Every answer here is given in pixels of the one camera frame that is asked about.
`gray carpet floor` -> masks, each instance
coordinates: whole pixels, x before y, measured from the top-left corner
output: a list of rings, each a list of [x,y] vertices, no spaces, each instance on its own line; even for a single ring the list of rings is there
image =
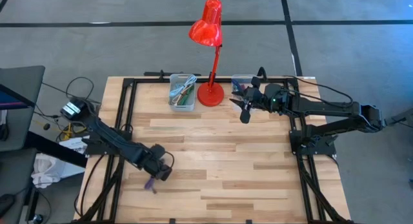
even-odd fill
[[[413,19],[413,0],[287,0],[293,21]],[[191,21],[205,0],[8,0],[0,23]],[[224,20],[284,20],[281,0],[222,0]],[[188,38],[189,26],[0,28],[0,67],[46,66],[44,82],[65,88],[77,76],[95,83],[100,100],[108,76],[145,71],[208,75],[214,51]],[[413,107],[413,25],[300,25],[293,27],[304,76],[376,105],[385,117]],[[294,75],[285,25],[224,26],[219,75]],[[71,92],[83,94],[80,81]],[[321,90],[323,98],[341,97]],[[56,114],[64,94],[42,87],[38,105]],[[31,131],[57,133],[33,123]],[[339,170],[352,219],[360,223],[411,223],[412,130],[396,125],[377,134],[352,132],[336,142]],[[82,176],[44,189],[50,223],[69,222]],[[38,213],[48,214],[40,200]]]

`small bin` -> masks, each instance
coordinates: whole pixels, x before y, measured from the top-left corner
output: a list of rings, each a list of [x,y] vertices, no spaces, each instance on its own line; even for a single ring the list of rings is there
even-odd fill
[[[255,75],[237,74],[237,75],[233,75],[231,77],[231,79],[237,81],[241,86],[244,86],[245,88],[247,88],[247,87],[252,87],[251,79],[254,76]],[[234,84],[231,83],[231,89],[232,89],[233,92],[235,92],[234,87],[235,87]],[[241,98],[239,96],[232,95],[232,98],[241,101]],[[241,111],[241,108],[239,106],[237,106],[236,104],[232,104],[232,107],[235,111]]]
[[[183,86],[186,82],[186,80],[190,77],[193,76],[192,74],[172,74],[169,77],[170,81],[170,88],[169,92],[172,90],[175,90],[176,88],[179,88],[179,86]],[[169,97],[169,107],[173,111],[193,111],[194,106],[195,106],[195,93],[196,93],[196,85],[194,85],[195,88],[194,90],[189,94],[189,97],[186,101],[185,105],[173,105],[172,104],[172,99],[173,97]]]

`lamp shade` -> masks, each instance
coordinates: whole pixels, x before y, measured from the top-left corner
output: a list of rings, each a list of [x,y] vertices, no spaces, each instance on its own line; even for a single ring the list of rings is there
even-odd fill
[[[220,0],[206,0],[202,19],[192,25],[189,37],[201,45],[221,46],[221,12]]]

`lamp base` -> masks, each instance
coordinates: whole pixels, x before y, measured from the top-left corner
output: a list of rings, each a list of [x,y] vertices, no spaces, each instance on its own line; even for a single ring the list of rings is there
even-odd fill
[[[213,83],[212,87],[208,87],[208,82],[203,83],[198,89],[199,102],[208,107],[219,105],[224,99],[224,90],[219,83]]]

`table leg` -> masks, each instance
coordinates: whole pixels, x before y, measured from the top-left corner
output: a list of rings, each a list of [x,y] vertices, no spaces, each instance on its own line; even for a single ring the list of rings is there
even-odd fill
[[[84,155],[30,131],[27,133],[25,147],[33,147],[46,155],[53,156],[79,167],[86,167],[87,158],[85,158]]]

